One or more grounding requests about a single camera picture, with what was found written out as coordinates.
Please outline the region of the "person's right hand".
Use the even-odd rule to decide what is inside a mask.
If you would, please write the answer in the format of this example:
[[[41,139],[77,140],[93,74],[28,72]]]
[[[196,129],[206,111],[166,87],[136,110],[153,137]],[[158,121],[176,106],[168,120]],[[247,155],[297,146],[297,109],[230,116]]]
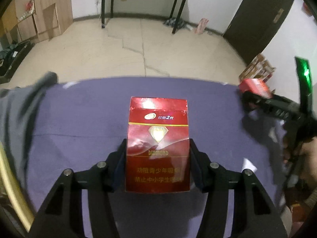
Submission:
[[[303,142],[299,146],[297,154],[304,157],[301,177],[316,182],[316,137]]]

